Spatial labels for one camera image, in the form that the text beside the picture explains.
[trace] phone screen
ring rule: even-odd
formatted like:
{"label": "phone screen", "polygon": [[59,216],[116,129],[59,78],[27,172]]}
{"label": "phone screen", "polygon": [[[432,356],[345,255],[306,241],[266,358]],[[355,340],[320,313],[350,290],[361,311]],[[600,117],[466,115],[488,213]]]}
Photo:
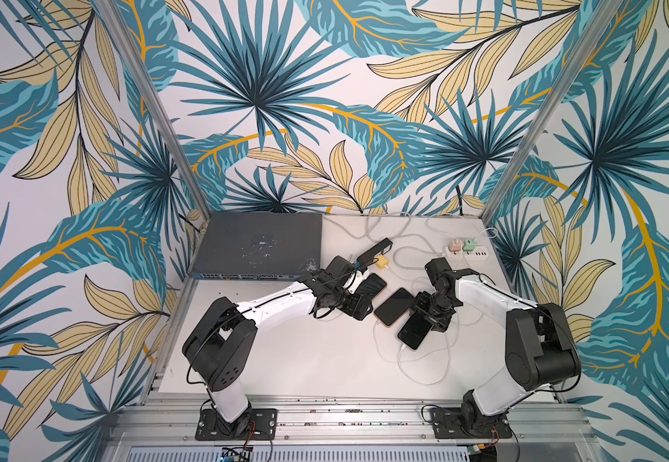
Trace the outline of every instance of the phone screen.
{"label": "phone screen", "polygon": [[399,331],[399,340],[403,341],[407,347],[416,350],[422,344],[427,333],[432,328],[430,321],[424,319],[419,313],[413,313],[404,327]]}
{"label": "phone screen", "polygon": [[414,297],[411,296],[409,291],[401,288],[376,308],[373,314],[375,314],[376,318],[380,319],[382,323],[391,327],[401,315],[406,313],[406,310],[411,307],[413,301]]}

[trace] white cable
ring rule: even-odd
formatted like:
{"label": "white cable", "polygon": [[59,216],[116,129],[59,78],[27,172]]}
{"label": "white cable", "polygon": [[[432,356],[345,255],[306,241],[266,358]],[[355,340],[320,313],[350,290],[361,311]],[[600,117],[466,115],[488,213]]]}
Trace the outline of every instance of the white cable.
{"label": "white cable", "polygon": [[448,377],[448,372],[450,371],[450,341],[448,340],[448,331],[445,331],[445,345],[447,350],[448,350],[448,364],[445,366],[445,373],[442,374],[442,377],[440,380],[437,382],[432,382],[432,383],[423,383],[415,378],[411,377],[409,374],[406,373],[404,368],[401,365],[401,353],[404,352],[404,349],[406,348],[406,344],[401,345],[401,349],[399,350],[399,354],[396,356],[396,364],[399,366],[399,370],[401,371],[402,374],[404,374],[404,377],[408,378],[412,382],[416,383],[417,385],[422,385],[423,387],[431,387],[432,385],[437,385],[438,383],[442,383],[447,377]]}
{"label": "white cable", "polygon": [[414,250],[414,251],[422,252],[422,254],[442,255],[441,252],[430,252],[430,251],[426,251],[426,250],[423,250],[423,249],[418,248],[418,247],[412,247],[411,245],[405,245],[404,247],[399,247],[394,251],[394,256],[391,258],[391,261],[394,262],[394,264],[396,266],[398,266],[399,268],[402,268],[404,270],[423,270],[424,269],[424,267],[421,267],[421,266],[404,266],[403,264],[400,264],[396,261],[396,255],[398,255],[399,252],[401,252],[403,250],[406,250],[406,249],[411,249],[411,250]]}
{"label": "white cable", "polygon": [[484,233],[485,233],[486,231],[488,231],[488,230],[493,231],[493,236],[490,236],[490,235],[487,234],[487,235],[486,235],[487,238],[489,238],[489,239],[494,239],[494,238],[496,238],[496,236],[498,236],[498,229],[496,229],[495,227],[492,226],[492,227],[490,227],[490,228],[486,228],[485,230],[483,230],[483,231],[481,231],[480,233],[476,234],[476,237],[474,237],[473,240],[476,240],[476,239],[478,238],[478,236],[480,236],[481,234],[484,234]]}
{"label": "white cable", "polygon": [[439,230],[439,229],[432,228],[431,226],[429,226],[429,220],[431,220],[431,219],[435,219],[435,218],[437,218],[437,217],[445,217],[445,215],[432,215],[431,217],[427,218],[427,222],[425,223],[425,225],[427,226],[427,228],[430,229],[430,230],[432,230],[432,231],[434,231],[434,232],[436,232],[436,233],[440,233],[440,234],[446,235],[447,237],[450,237],[452,240],[458,239],[457,237],[451,235],[450,233],[447,233],[447,232],[445,232],[445,231],[441,231],[441,230]]}

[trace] tropical leaf wallpaper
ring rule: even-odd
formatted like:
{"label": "tropical leaf wallpaper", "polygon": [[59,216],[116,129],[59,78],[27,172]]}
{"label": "tropical leaf wallpaper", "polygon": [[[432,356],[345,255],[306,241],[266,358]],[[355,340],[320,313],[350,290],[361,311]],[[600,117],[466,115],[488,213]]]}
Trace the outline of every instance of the tropical leaf wallpaper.
{"label": "tropical leaf wallpaper", "polygon": [[[515,290],[566,311],[584,372],[570,401],[619,461],[669,460],[669,0],[639,3],[622,40],[623,2],[493,217]],[[611,42],[618,57],[599,60]]]}
{"label": "tropical leaf wallpaper", "polygon": [[[122,12],[162,89],[169,9]],[[176,170],[88,0],[0,3],[0,461],[97,460],[136,401],[202,224]]]}
{"label": "tropical leaf wallpaper", "polygon": [[186,0],[147,69],[213,210],[478,213],[599,3]]}

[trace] black cable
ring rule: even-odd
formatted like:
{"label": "black cable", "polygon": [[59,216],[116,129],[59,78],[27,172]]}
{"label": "black cable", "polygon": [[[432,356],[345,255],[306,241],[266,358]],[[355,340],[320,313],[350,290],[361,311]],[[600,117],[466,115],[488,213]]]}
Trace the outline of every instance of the black cable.
{"label": "black cable", "polygon": [[268,460],[265,462],[270,462],[270,458],[273,457],[273,439],[270,438],[270,435],[261,431],[261,430],[256,430],[256,433],[260,433],[261,435],[265,435],[266,438],[268,438],[268,441],[270,441],[270,454],[268,454]]}
{"label": "black cable", "polygon": [[425,408],[426,408],[426,407],[436,407],[437,409],[441,409],[442,411],[444,411],[445,414],[455,414],[455,413],[456,413],[455,411],[451,411],[451,410],[449,410],[449,409],[445,409],[444,407],[442,407],[442,406],[437,406],[436,404],[425,404],[424,406],[422,406],[422,409],[420,410],[420,415],[422,416],[422,420],[425,421],[425,422],[427,422],[428,424],[429,424],[432,420],[427,420],[427,419],[425,419]]}
{"label": "black cable", "polygon": [[[522,304],[524,304],[524,305],[526,305],[526,306],[528,306],[528,307],[530,307],[530,308],[532,308],[532,309],[534,309],[534,310],[538,310],[540,313],[542,313],[542,315],[543,315],[544,317],[550,319],[550,320],[552,321],[552,323],[555,324],[555,326],[558,328],[558,331],[559,331],[559,332],[562,332],[563,335],[568,339],[568,341],[570,341],[571,344],[573,344],[573,345],[575,346],[575,341],[573,341],[573,338],[570,337],[570,336],[566,333],[566,331],[563,330],[563,328],[561,328],[561,325],[558,324],[558,322],[557,322],[555,319],[552,318],[552,316],[550,315],[550,312],[546,311],[546,310],[545,310],[543,307],[541,307],[540,305],[537,305],[537,306],[531,305],[531,304],[527,303],[527,302],[524,301],[524,300],[521,300],[520,298],[518,298],[517,296],[515,296],[515,295],[513,295],[513,294],[511,294],[511,293],[506,293],[505,291],[502,291],[502,290],[498,289],[497,287],[494,287],[495,284],[494,284],[493,280],[491,280],[491,278],[488,277],[488,276],[486,276],[484,273],[480,273],[480,274],[478,275],[478,280],[481,281],[483,284],[485,284],[485,282],[481,279],[481,276],[485,276],[485,277],[488,278],[489,281],[491,281],[491,284],[492,284],[492,285],[486,285],[486,287],[488,287],[489,289],[492,289],[492,290],[494,290],[494,291],[496,291],[496,292],[499,292],[500,294],[502,294],[502,295],[504,295],[504,296],[507,296],[507,297],[511,298],[512,300],[514,300],[514,301],[518,301],[519,303],[522,303]],[[575,356],[574,354],[571,354],[571,358],[573,359],[573,369],[575,369],[576,366],[579,365],[579,364],[578,364],[578,362],[576,361],[576,356]],[[571,385],[570,388],[566,388],[565,390],[553,390],[553,389],[550,389],[550,390],[535,390],[535,392],[545,392],[545,393],[566,393],[566,392],[570,392],[570,390],[573,390],[574,388],[576,388],[576,387],[579,385],[579,382],[580,382],[580,376],[581,376],[581,373],[579,372],[579,374],[576,376],[575,383],[574,383],[573,385]]]}
{"label": "black cable", "polygon": [[514,459],[514,462],[519,462],[519,456],[522,454],[522,449],[519,447],[519,439],[517,438],[517,434],[512,430],[512,427],[509,427],[507,425],[507,428],[509,429],[510,432],[512,432],[512,436],[514,437],[514,440],[517,442],[517,458]]}

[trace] black device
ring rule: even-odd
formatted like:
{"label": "black device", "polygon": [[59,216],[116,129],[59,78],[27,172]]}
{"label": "black device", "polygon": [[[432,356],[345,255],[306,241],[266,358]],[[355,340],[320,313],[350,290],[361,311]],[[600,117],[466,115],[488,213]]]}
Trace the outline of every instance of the black device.
{"label": "black device", "polygon": [[414,297],[404,288],[394,292],[388,300],[373,311],[376,318],[386,326],[391,327],[406,310],[411,307]]}
{"label": "black device", "polygon": [[413,313],[399,331],[399,340],[403,341],[407,347],[416,350],[422,345],[432,323],[425,319],[421,313]]}
{"label": "black device", "polygon": [[211,214],[191,277],[293,281],[319,269],[321,214]]}

